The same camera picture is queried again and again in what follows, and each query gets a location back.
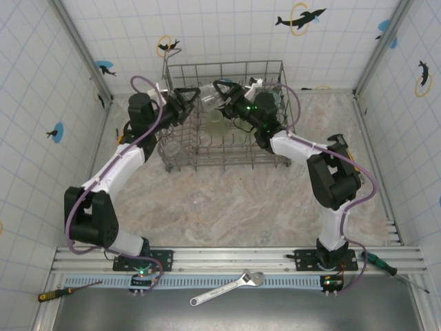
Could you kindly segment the green handled screwdriver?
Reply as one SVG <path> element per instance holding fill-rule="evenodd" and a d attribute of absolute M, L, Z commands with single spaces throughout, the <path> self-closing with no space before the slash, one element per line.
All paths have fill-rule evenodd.
<path fill-rule="evenodd" d="M 379 258 L 377 255 L 370 253 L 370 252 L 362 252 L 361 257 L 367 258 L 367 261 L 371 264 L 376 266 L 378 269 L 385 271 L 392 277 L 399 277 L 402 280 L 406 281 L 407 283 L 410 283 L 411 285 L 415 286 L 417 289 L 422 290 L 423 292 L 426 292 L 429 294 L 430 292 L 423 288 L 421 285 L 418 285 L 417 283 L 411 281 L 410 279 L 402 276 L 398 273 L 398 269 L 390 266 L 385 260 Z"/>

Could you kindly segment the silver adjustable wrench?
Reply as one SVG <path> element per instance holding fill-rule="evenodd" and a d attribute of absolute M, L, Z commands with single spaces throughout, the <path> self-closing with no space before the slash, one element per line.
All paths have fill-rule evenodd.
<path fill-rule="evenodd" d="M 189 304 L 192 307 L 196 307 L 239 287 L 259 287 L 264 283 L 264 281 L 265 275 L 262 272 L 250 272 L 249 270 L 245 270 L 237 280 L 198 295 L 197 297 L 193 297 L 190 299 Z"/>

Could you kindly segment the yellow handled hammer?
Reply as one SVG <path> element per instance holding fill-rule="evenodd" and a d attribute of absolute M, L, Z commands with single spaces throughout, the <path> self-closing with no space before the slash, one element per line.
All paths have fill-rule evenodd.
<path fill-rule="evenodd" d="M 327 138 L 328 141 L 332 142 L 327 149 L 335 152 L 337 154 L 341 154 L 342 156 L 348 158 L 352 162 L 354 162 L 354 158 L 349 151 L 348 143 L 346 142 L 343 134 L 334 134 Z M 351 165 L 346 161 L 342 161 L 338 157 L 331 155 L 329 157 L 331 161 L 331 167 L 337 168 L 337 172 L 342 172 L 343 174 L 356 174 L 360 179 L 360 168 L 356 165 Z"/>

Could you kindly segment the aluminium corner post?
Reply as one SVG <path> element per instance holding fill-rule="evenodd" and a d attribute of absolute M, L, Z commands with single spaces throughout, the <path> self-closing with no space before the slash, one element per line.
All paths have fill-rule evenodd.
<path fill-rule="evenodd" d="M 109 104 L 112 102 L 112 93 L 105 82 L 101 69 L 96 65 L 90 51 L 88 50 L 83 38 L 81 37 L 75 23 L 73 22 L 70 14 L 68 13 L 62 0 L 48 0 L 49 6 L 54 11 L 59 23 L 63 30 L 69 37 L 74 49 L 77 51 L 84 66 L 87 68 L 91 80 L 95 83 L 99 94 L 104 101 Z"/>
<path fill-rule="evenodd" d="M 398 36 L 400 26 L 408 15 L 414 2 L 415 0 L 399 0 L 398 5 L 389 20 L 389 25 L 382 33 L 379 44 L 369 58 L 362 76 L 353 90 L 353 95 L 356 99 L 364 92 L 369 80 L 372 78 L 383 57 L 386 55 L 393 40 Z"/>

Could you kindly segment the aluminium mounting rail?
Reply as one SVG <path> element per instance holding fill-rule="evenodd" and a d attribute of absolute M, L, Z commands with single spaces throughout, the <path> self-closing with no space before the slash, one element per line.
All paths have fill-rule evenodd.
<path fill-rule="evenodd" d="M 285 257 L 293 248 L 172 248 L 170 274 L 241 274 L 245 269 L 264 274 L 297 274 L 296 264 Z M 400 274 L 426 274 L 418 246 L 376 246 L 368 251 L 398 269 Z M 59 248 L 51 272 L 55 274 L 114 274 L 113 263 L 96 250 L 76 255 Z"/>

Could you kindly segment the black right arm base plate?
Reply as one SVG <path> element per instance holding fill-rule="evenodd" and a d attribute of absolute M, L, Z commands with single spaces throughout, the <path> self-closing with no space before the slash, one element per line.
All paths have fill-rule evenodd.
<path fill-rule="evenodd" d="M 285 258 L 295 263 L 296 270 L 299 272 L 337 272 L 341 268 L 348 271 L 357 271 L 358 262 L 354 250 L 348 250 L 342 258 L 338 258 L 337 262 L 331 262 L 325 266 L 320 262 L 315 249 L 298 249 L 291 254 L 285 254 Z"/>

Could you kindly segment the grey wire dish rack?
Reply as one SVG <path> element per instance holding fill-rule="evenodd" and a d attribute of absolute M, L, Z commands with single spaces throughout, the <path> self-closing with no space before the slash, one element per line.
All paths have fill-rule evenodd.
<path fill-rule="evenodd" d="M 199 88 L 215 79 L 233 81 L 242 86 L 249 83 L 253 77 L 263 79 L 270 84 L 263 90 L 275 90 L 283 95 L 278 108 L 279 121 L 288 126 L 294 122 L 298 111 L 291 107 L 289 91 L 280 86 L 286 82 L 286 75 L 281 60 L 265 61 L 234 61 L 195 64 L 171 64 L 170 58 L 179 53 L 179 49 L 170 50 L 165 54 L 163 76 L 169 86 Z M 171 126 L 161 130 L 158 137 L 158 153 L 165 169 L 171 172 L 184 166 L 197 170 L 204 166 L 251 166 L 272 164 L 290 166 L 291 160 L 271 154 L 261 149 L 256 143 L 252 127 L 240 119 L 225 119 L 227 132 L 223 137 L 212 137 L 207 133 L 207 114 L 201 102 L 185 120 L 184 124 Z M 167 157 L 164 153 L 168 141 L 181 144 L 181 151 L 176 157 Z"/>

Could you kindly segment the aluminium frame base bar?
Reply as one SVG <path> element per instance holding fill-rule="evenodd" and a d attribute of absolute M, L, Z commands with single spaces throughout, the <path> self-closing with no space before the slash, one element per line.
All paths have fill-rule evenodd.
<path fill-rule="evenodd" d="M 128 98 L 131 95 L 133 95 L 134 93 L 135 93 L 135 91 L 131 91 L 128 93 L 114 94 L 114 99 Z M 309 94 L 349 94 L 349 95 L 353 95 L 353 90 L 352 89 L 324 89 L 324 90 L 313 89 L 313 90 L 295 90 L 295 93 L 299 97 L 303 96 L 303 95 L 309 95 Z"/>

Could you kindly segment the blue patch wall sticker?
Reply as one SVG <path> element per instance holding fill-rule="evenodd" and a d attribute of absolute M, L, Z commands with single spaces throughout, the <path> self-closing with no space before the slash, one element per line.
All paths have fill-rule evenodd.
<path fill-rule="evenodd" d="M 380 34 L 375 38 L 375 40 L 380 40 L 382 38 L 383 34 L 386 32 L 387 28 L 389 27 L 389 22 L 390 20 L 387 19 L 378 24 L 378 30 L 380 31 Z M 398 38 L 397 35 L 395 34 L 389 48 L 394 49 L 397 46 L 397 44 L 398 44 Z"/>

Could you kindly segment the blue oval fish sticker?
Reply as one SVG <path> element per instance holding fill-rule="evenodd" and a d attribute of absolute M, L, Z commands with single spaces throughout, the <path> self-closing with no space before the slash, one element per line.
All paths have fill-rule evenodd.
<path fill-rule="evenodd" d="M 110 75 L 110 76 L 116 76 L 116 72 L 111 71 L 111 69 L 114 67 L 114 64 L 110 61 L 106 60 L 98 60 L 95 61 L 95 64 L 97 68 L 101 71 L 102 75 Z"/>
<path fill-rule="evenodd" d="M 46 132 L 47 138 L 51 139 L 55 144 L 61 142 L 64 134 L 64 125 L 58 122 L 51 131 Z"/>

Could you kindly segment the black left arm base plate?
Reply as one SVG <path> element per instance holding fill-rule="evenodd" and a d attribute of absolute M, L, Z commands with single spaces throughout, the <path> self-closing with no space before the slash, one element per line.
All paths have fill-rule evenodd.
<path fill-rule="evenodd" d="M 162 266 L 164 272 L 172 270 L 174 261 L 173 250 L 152 250 L 151 259 L 155 259 Z M 115 272 L 138 272 L 139 270 L 159 270 L 158 265 L 154 261 L 141 259 L 140 257 L 122 257 L 114 258 L 112 270 Z"/>

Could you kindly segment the yellow black handled screwdriver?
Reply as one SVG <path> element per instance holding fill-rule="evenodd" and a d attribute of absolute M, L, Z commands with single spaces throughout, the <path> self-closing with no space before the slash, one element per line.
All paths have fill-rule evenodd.
<path fill-rule="evenodd" d="M 49 292 L 44 292 L 38 296 L 38 302 L 43 303 L 43 302 L 51 301 L 54 299 L 59 299 L 64 296 L 71 295 L 78 290 L 82 290 L 82 289 L 85 289 L 85 288 L 88 288 L 88 287 L 91 287 L 94 285 L 98 285 L 98 284 L 102 284 L 102 281 L 97 281 L 97 282 L 90 283 L 90 284 L 87 284 L 87 285 L 84 285 L 81 287 L 76 287 L 76 288 L 69 287 L 69 288 L 63 288 L 63 289 L 52 290 Z"/>

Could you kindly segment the pale frosted green cup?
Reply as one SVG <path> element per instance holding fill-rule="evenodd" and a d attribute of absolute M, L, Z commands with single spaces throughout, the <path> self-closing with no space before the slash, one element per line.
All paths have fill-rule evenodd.
<path fill-rule="evenodd" d="M 207 133 L 212 137 L 223 137 L 227 132 L 227 125 L 223 113 L 213 109 L 207 114 Z"/>

